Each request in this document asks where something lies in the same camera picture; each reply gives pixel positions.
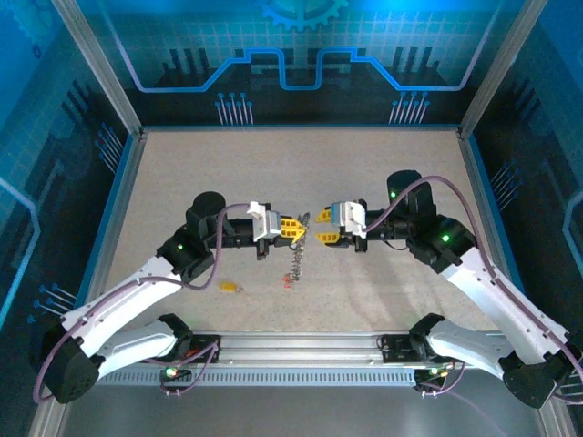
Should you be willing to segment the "silver keychain with keyring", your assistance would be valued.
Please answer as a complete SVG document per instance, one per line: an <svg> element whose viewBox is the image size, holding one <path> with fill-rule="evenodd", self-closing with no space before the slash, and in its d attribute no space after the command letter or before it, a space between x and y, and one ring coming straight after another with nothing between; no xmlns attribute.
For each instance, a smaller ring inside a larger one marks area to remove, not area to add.
<svg viewBox="0 0 583 437"><path fill-rule="evenodd" d="M306 212L303 215L298 217L299 221L306 227L306 232L305 232L304 236L301 239L299 239L296 243L294 243L291 247L292 251L293 251L293 256L292 256L291 268L287 274L290 274L291 277L293 278L293 280L294 280L293 285L296 282L298 282L302 276L302 261L303 261L303 256L304 256L305 240L307 237L307 231L310 227L310 218L311 218L310 212Z"/></svg>

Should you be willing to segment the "aluminium table side rail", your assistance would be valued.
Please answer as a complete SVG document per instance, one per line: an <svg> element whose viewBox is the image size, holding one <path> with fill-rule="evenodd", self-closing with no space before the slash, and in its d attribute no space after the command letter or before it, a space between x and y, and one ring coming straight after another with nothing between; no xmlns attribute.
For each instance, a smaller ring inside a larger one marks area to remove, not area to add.
<svg viewBox="0 0 583 437"><path fill-rule="evenodd" d="M525 286L517 268L501 213L496 204L490 185L490 178L473 135L464 138L458 135L458 142L465 161L466 171L476 198L477 209L484 227L484 239L490 256L515 286L525 293Z"/></svg>
<svg viewBox="0 0 583 437"><path fill-rule="evenodd" d="M87 267L78 289L74 308L80 308L106 289L107 279L128 204L147 144L148 134L129 137L114 176L103 215L97 229Z"/></svg>

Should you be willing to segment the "aluminium table end rail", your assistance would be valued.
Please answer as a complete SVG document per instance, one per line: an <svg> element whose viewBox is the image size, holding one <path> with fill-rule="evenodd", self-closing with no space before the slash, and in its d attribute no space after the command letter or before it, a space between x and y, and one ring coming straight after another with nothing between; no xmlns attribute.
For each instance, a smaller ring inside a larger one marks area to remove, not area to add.
<svg viewBox="0 0 583 437"><path fill-rule="evenodd" d="M178 132L255 132L255 131L303 131L325 129L357 129L372 130L383 129L389 131L457 131L460 128L456 124L290 124L290 125L244 125L244 126L146 126L144 133L178 133Z"/></svg>

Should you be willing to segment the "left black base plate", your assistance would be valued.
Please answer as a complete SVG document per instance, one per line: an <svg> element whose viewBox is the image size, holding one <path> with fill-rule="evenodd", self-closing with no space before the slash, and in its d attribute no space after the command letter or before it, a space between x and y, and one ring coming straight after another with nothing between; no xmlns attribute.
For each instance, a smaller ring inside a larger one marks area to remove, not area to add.
<svg viewBox="0 0 583 437"><path fill-rule="evenodd" d="M190 339L189 346L181 355L181 359L185 364L204 363L207 360L210 360L210 363L216 363L220 352L220 335L195 335Z"/></svg>

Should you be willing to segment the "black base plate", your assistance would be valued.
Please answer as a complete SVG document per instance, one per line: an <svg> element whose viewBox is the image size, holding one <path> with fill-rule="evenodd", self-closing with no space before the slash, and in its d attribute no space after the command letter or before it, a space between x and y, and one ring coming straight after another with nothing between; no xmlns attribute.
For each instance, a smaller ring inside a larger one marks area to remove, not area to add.
<svg viewBox="0 0 583 437"><path fill-rule="evenodd" d="M210 363L216 363L220 352L220 335L195 335L190 339L189 346L181 355L181 359L185 364L204 363L207 360L210 360Z"/></svg>
<svg viewBox="0 0 583 437"><path fill-rule="evenodd" d="M384 363L447 363L452 360L434 354L409 334L382 334L376 339Z"/></svg>

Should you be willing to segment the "aluminium mounting rail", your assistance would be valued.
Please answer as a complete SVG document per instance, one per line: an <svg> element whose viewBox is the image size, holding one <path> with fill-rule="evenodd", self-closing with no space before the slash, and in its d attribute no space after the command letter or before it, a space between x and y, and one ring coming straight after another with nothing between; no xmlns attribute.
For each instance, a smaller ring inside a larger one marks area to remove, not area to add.
<svg viewBox="0 0 583 437"><path fill-rule="evenodd" d="M221 352L217 366L231 368L427 368L439 363L384 363L376 347L382 334L393 332L210 332L195 335L220 335ZM461 364L458 351L441 351L447 363Z"/></svg>

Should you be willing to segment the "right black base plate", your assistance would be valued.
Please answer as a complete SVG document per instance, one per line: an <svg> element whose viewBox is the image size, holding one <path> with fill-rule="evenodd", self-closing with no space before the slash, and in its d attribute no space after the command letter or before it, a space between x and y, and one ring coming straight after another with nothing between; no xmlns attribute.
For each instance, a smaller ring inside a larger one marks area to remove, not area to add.
<svg viewBox="0 0 583 437"><path fill-rule="evenodd" d="M382 334L376 339L384 363L447 363L452 360L434 354L409 334Z"/></svg>

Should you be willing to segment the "aluminium frame post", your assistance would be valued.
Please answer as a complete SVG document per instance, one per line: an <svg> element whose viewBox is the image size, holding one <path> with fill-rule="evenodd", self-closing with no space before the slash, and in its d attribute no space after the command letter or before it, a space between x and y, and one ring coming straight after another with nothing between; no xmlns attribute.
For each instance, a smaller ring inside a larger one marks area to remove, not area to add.
<svg viewBox="0 0 583 437"><path fill-rule="evenodd" d="M50 1L128 133L141 137L143 127L138 115L77 1Z"/></svg>
<svg viewBox="0 0 583 437"><path fill-rule="evenodd" d="M467 140L473 133L510 67L515 62L519 51L534 28L547 2L548 0L524 0L484 80L465 112L458 130L459 139Z"/></svg>

